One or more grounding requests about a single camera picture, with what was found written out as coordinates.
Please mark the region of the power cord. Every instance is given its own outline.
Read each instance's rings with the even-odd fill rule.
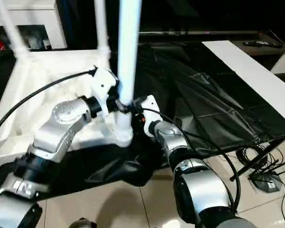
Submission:
[[[17,104],[15,104],[0,120],[0,127],[2,126],[2,124],[7,120],[7,118],[17,109],[19,108],[22,104],[24,104],[26,101],[28,101],[29,99],[31,99],[32,97],[36,96],[37,94],[41,93],[42,91],[60,83],[66,80],[69,80],[71,78],[75,78],[81,75],[85,75],[85,74],[91,74],[92,71],[85,71],[85,72],[81,72],[81,73],[77,73],[77,74],[73,74],[70,76],[66,76],[63,77],[61,79],[58,79],[52,83],[49,83],[47,85],[45,85],[44,87],[36,90],[35,92],[31,93],[30,95],[26,96],[25,98],[23,98],[21,101],[19,101]]]
[[[282,215],[283,215],[283,218],[285,220],[285,215],[284,215],[284,211],[283,211],[283,203],[284,203],[284,199],[285,199],[285,193],[284,193],[284,196],[283,196],[283,199],[282,199],[282,206],[281,206],[281,210],[282,210]]]
[[[169,121],[171,124],[175,125],[179,130],[180,132],[184,135],[184,137],[186,138],[186,140],[188,141],[189,145],[191,148],[194,148],[191,144],[191,141],[190,139],[188,138],[188,135],[192,136],[192,137],[195,137],[195,138],[199,138],[201,140],[204,140],[208,143],[210,143],[212,146],[214,146],[220,154],[223,155],[223,157],[226,159],[226,161],[228,162],[228,164],[230,165],[234,175],[235,175],[235,179],[236,179],[236,186],[237,186],[237,193],[236,193],[236,197],[235,197],[235,200],[234,200],[234,204],[231,205],[232,208],[234,209],[234,211],[237,211],[237,208],[238,208],[238,204],[239,204],[239,200],[240,200],[240,196],[241,196],[241,184],[240,184],[240,180],[239,180],[239,176],[238,176],[238,172],[236,170],[236,168],[234,167],[233,163],[231,162],[230,158],[226,155],[226,153],[224,153],[213,141],[209,140],[209,139],[206,139],[204,137],[201,137],[199,135],[196,135],[196,134],[193,134],[193,133],[190,133],[190,132],[187,132],[187,131],[184,131],[181,127],[179,127],[171,118],[167,117],[165,114],[162,114],[158,111],[155,111],[153,109],[149,109],[149,108],[142,108],[141,110],[145,110],[145,111],[150,111],[150,112],[154,112],[158,115],[160,115],[163,119]]]

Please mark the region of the black cable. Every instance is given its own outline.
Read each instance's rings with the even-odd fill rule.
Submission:
[[[213,145],[213,146],[218,150],[218,152],[219,152],[221,155],[223,155],[223,157],[226,159],[226,161],[228,162],[229,166],[231,167],[231,169],[232,169],[232,171],[233,171],[233,174],[234,174],[235,180],[236,180],[237,193],[236,193],[236,198],[235,198],[235,200],[234,200],[234,210],[237,211],[237,208],[238,208],[238,205],[239,205],[239,200],[240,200],[240,198],[241,198],[241,183],[240,183],[240,180],[239,180],[238,172],[237,172],[236,168],[234,167],[232,161],[231,161],[230,158],[226,155],[226,153],[223,152],[223,151],[219,148],[219,146],[217,146],[213,141],[208,140],[208,139],[205,139],[205,138],[203,138],[203,137],[201,137],[201,136],[199,136],[199,135],[196,135],[196,134],[193,134],[193,133],[190,133],[190,132],[187,132],[187,131],[185,131],[185,133],[188,134],[188,135],[191,135],[191,136],[193,136],[193,137],[195,137],[195,138],[199,138],[199,139],[201,139],[201,140],[204,140],[204,141],[210,143],[210,144]]]
[[[284,196],[283,196],[283,199],[282,199],[282,206],[281,206],[281,210],[282,210],[282,215],[283,215],[283,218],[285,220],[285,215],[284,215],[284,211],[283,211],[283,203],[284,203],[284,199],[285,199],[285,193],[284,193]]]
[[[167,117],[165,114],[162,114],[158,111],[155,111],[153,109],[149,109],[149,108],[143,108],[142,110],[145,110],[145,111],[150,111],[150,112],[154,112],[158,115],[160,115],[163,119],[166,119],[167,121],[169,121],[170,123],[172,123],[173,125],[175,125],[179,130],[180,132],[184,135],[184,137],[186,138],[186,140],[188,141],[188,143],[190,144],[190,147],[191,148],[194,148],[192,145],[191,145],[191,141],[190,139],[188,138],[188,135],[191,135],[195,138],[199,138],[201,140],[204,140],[210,144],[212,144],[218,151],[220,154],[223,155],[223,157],[226,159],[226,161],[228,162],[228,164],[230,165],[234,175],[235,175],[235,179],[236,179],[236,186],[237,186],[237,193],[236,193],[236,198],[234,200],[234,205],[233,206],[233,209],[236,211],[237,208],[238,208],[238,204],[239,204],[239,200],[240,200],[240,196],[241,196],[241,184],[240,184],[240,180],[239,180],[239,176],[238,176],[238,172],[236,170],[236,168],[234,167],[233,163],[231,162],[230,158],[226,155],[226,153],[224,153],[213,141],[211,140],[208,140],[208,139],[205,139],[204,137],[201,137],[199,135],[195,135],[195,134],[192,134],[190,132],[187,132],[187,131],[184,131],[181,127],[179,127],[171,118]]]
[[[236,155],[238,160],[240,161],[240,163],[242,163],[243,165],[247,165],[250,162],[250,159],[247,156],[247,149],[248,148],[244,148],[241,150],[236,150]],[[264,152],[264,149],[262,149],[261,147],[258,146],[252,146],[250,147],[250,149],[254,150],[255,152],[257,152],[257,154],[262,154]],[[254,166],[252,166],[252,169],[260,169],[261,167],[266,166],[268,163],[268,156],[264,157],[261,159],[260,162],[258,162],[257,164],[255,164]]]
[[[281,156],[282,156],[281,163],[277,164],[277,165],[280,165],[280,164],[282,164],[282,163],[284,162],[284,156],[283,156],[283,154],[282,154],[282,152],[280,151],[279,148],[276,147],[276,149],[280,152],[280,154],[281,154]]]
[[[19,101],[17,104],[15,104],[0,120],[0,127],[2,126],[2,124],[7,120],[7,118],[17,109],[19,108],[22,104],[24,104],[26,101],[28,101],[29,99],[31,99],[33,96],[41,93],[42,91],[60,83],[60,82],[63,82],[63,81],[66,81],[68,79],[71,79],[71,78],[74,78],[74,77],[78,77],[78,76],[81,76],[81,75],[85,75],[85,74],[88,74],[89,71],[85,71],[85,72],[81,72],[81,73],[77,73],[77,74],[73,74],[73,75],[70,75],[70,76],[66,76],[66,77],[63,77],[61,79],[58,79],[54,82],[51,82],[50,84],[47,84],[45,85],[44,87],[36,90],[35,92],[31,93],[30,95],[26,96],[25,98],[23,98],[21,101]]]

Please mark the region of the white pole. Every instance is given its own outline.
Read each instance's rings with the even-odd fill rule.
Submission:
[[[94,0],[97,30],[97,49],[109,59],[110,48],[105,18],[105,0]]]
[[[119,100],[129,105],[133,100],[138,33],[142,0],[120,0],[118,34]],[[118,113],[117,129],[124,136],[132,133],[131,114]]]
[[[0,16],[4,25],[4,29],[12,44],[12,48],[16,55],[16,58],[23,59],[25,61],[29,51],[26,48],[18,29],[13,24],[10,15],[6,10],[3,2],[4,2],[3,0],[0,0]]]

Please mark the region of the black plastic sheet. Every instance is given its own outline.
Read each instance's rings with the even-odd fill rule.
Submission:
[[[135,97],[142,95],[154,95],[161,112],[225,152],[285,137],[285,119],[201,43],[139,46]],[[218,155],[205,141],[190,139],[193,157]],[[67,153],[50,193],[40,198],[119,180],[143,186],[165,164],[160,147],[138,128],[128,148],[108,145]],[[14,168],[12,163],[0,167],[0,185]]]

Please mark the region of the remote control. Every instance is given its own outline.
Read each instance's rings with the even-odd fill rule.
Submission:
[[[243,42],[245,46],[253,46],[253,47],[271,47],[271,48],[281,48],[282,45],[276,44],[273,42],[266,42],[266,41],[246,41]]]

